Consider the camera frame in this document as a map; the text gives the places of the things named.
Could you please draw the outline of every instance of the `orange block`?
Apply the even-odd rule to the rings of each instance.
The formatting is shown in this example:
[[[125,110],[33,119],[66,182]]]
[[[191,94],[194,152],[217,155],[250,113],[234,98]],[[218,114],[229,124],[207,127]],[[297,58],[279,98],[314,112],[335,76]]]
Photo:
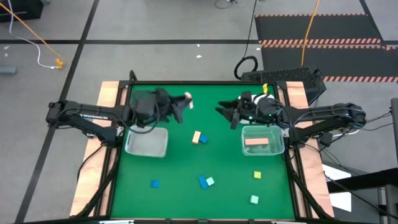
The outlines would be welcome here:
[[[260,139],[245,139],[244,144],[247,146],[258,146],[262,144],[269,144],[267,138],[260,138]]]

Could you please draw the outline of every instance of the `blue block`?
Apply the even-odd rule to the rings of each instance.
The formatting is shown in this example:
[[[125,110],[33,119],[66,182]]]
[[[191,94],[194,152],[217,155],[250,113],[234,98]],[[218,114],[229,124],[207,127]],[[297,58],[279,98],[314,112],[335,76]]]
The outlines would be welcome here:
[[[200,138],[199,138],[199,141],[200,142],[202,142],[202,143],[206,143],[207,141],[208,141],[208,139],[207,139],[207,137],[206,136],[204,136],[204,135],[200,135]]]
[[[199,183],[200,183],[200,187],[205,190],[209,187],[209,185],[206,182],[206,178],[204,175],[200,175],[199,176]]]
[[[150,186],[153,187],[153,188],[159,188],[160,187],[159,181],[158,180],[151,180],[150,181]]]

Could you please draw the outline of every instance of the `gray concrete floor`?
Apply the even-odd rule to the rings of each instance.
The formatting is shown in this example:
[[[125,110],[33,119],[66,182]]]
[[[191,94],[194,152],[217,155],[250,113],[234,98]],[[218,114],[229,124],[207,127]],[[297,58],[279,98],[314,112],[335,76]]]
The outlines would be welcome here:
[[[45,39],[78,40],[93,0],[52,0],[40,20],[27,21]],[[265,0],[258,14],[311,13],[316,0]],[[366,0],[386,40],[398,40],[395,0]],[[101,0],[88,39],[245,39],[254,1],[240,0],[229,9],[214,1],[197,0]],[[357,0],[321,1],[319,13],[363,12]],[[8,24],[0,24],[0,39],[10,39]],[[15,35],[31,38],[19,23]],[[257,39],[253,26],[251,39]],[[54,45],[66,59],[63,70],[48,70],[35,63],[31,45],[0,45],[0,65],[14,65],[15,76],[0,76],[0,223],[15,220],[41,150],[49,101],[59,98],[75,54],[76,45]],[[96,103],[102,81],[128,78],[134,69],[140,80],[234,80],[233,69],[244,45],[86,45],[68,94],[69,100]],[[260,57],[257,45],[248,55]],[[54,56],[42,46],[42,62]],[[251,65],[244,65],[249,70]],[[361,105],[368,118],[385,113],[389,99],[398,96],[396,83],[327,83],[320,105],[352,102]],[[375,121],[368,128],[391,122]],[[25,221],[66,218],[76,187],[86,138],[79,131],[56,131],[42,175]],[[343,165],[366,172],[397,166],[392,127],[361,131],[343,138],[329,149]]]

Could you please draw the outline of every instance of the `clear plastic container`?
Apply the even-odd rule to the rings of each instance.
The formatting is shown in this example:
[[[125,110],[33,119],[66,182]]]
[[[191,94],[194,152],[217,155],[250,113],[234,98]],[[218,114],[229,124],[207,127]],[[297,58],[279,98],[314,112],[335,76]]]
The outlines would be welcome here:
[[[136,131],[147,131],[151,127],[138,128],[131,126]],[[124,150],[135,156],[149,156],[163,158],[166,156],[169,133],[165,128],[154,128],[147,134],[137,134],[129,131]]]
[[[245,145],[245,139],[267,138],[268,144]],[[245,156],[275,156],[285,151],[282,130],[278,126],[245,126],[242,129],[242,151]]]

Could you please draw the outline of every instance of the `green mat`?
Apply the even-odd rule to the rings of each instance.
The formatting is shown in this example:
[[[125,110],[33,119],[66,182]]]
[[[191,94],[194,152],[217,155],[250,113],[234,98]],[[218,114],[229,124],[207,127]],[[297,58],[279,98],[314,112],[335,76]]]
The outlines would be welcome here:
[[[262,86],[136,85],[134,89],[157,87],[171,95],[189,91],[194,109],[184,111],[183,124],[173,118],[159,124],[169,132],[164,158],[133,156],[123,149],[112,218],[294,218],[285,162],[280,156],[244,156],[243,125],[231,130],[215,110],[218,101],[233,100],[246,90],[260,93]],[[192,144],[195,130],[208,137],[206,144]],[[254,179],[255,170],[262,172],[261,179]],[[215,184],[202,190],[199,175],[212,177]],[[159,180],[160,188],[152,188],[151,180]],[[257,205],[249,202],[251,195],[259,197]]]

